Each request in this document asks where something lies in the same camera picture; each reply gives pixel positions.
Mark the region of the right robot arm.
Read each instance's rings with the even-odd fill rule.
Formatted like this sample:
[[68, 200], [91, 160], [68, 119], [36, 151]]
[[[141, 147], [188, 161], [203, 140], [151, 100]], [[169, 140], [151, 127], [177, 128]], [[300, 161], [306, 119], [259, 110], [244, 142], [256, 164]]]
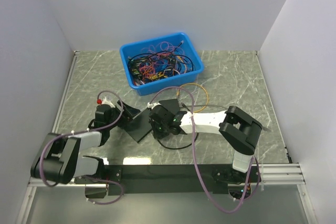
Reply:
[[231, 176], [242, 182], [249, 176], [249, 163], [263, 129], [262, 124], [237, 106], [214, 113], [170, 111], [160, 103], [148, 104], [149, 122], [156, 140], [173, 134], [222, 135], [235, 150]]

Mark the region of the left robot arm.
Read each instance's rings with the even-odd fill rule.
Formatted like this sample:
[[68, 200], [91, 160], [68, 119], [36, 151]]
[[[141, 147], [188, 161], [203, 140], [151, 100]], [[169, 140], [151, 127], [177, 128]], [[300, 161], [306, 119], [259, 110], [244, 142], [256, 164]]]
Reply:
[[104, 180], [106, 170], [102, 167], [103, 161], [92, 156], [80, 156], [80, 152], [103, 146], [112, 128], [126, 127], [141, 110], [120, 101], [117, 102], [118, 107], [107, 99], [99, 99], [97, 103], [95, 117], [82, 133], [67, 135], [51, 132], [46, 135], [30, 168], [31, 177], [41, 179], [42, 170], [44, 179], [53, 182], [51, 187], [67, 184], [83, 175], [87, 175], [94, 183]]

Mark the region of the black network switch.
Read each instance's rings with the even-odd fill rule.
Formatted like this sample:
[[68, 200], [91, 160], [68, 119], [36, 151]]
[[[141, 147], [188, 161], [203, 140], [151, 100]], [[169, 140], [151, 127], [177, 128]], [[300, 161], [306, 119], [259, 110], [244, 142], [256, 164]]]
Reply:
[[178, 112], [180, 111], [180, 104], [177, 98], [160, 100], [159, 104], [174, 115], [178, 114]]

